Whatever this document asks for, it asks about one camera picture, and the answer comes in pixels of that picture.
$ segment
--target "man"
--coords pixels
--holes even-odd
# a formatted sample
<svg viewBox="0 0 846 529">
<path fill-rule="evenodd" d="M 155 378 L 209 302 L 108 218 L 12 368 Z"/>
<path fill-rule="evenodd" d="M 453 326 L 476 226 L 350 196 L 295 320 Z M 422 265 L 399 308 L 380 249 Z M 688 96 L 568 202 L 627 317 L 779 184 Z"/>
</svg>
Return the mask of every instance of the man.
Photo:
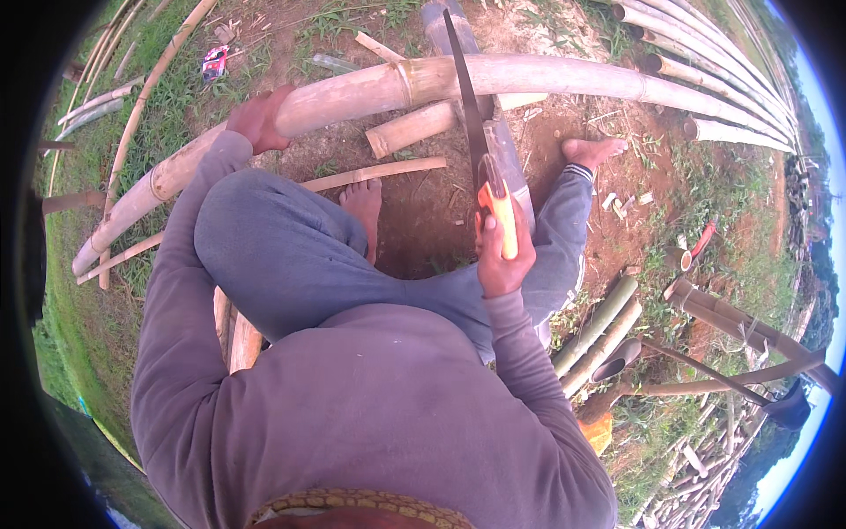
<svg viewBox="0 0 846 529">
<path fill-rule="evenodd" d="M 514 260 L 486 218 L 477 265 L 401 281 L 372 266 L 378 180 L 338 206 L 243 169 L 288 146 L 272 123 L 292 90 L 233 110 L 157 253 L 132 428 L 165 504 L 190 527 L 612 527 L 611 481 L 532 322 L 578 290 L 592 171 L 625 142 L 563 143 L 534 245 L 515 207 Z M 216 284 L 272 343 L 232 376 Z"/>
</svg>

